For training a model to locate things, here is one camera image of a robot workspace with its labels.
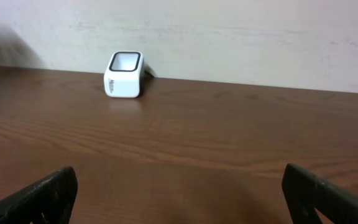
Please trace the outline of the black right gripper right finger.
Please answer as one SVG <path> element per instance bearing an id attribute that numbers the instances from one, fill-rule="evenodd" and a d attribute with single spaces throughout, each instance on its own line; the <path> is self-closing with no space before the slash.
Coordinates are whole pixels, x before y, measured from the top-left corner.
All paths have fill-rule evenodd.
<path id="1" fill-rule="evenodd" d="M 358 197 L 296 165 L 287 164 L 282 190 L 293 223 L 358 223 Z"/>

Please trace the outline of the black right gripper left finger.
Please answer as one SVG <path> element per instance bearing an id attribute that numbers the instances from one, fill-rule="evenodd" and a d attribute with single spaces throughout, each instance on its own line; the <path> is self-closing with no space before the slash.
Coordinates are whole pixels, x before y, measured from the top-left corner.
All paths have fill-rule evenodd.
<path id="1" fill-rule="evenodd" d="M 0 200 L 0 223 L 69 223 L 78 191 L 71 166 Z"/>

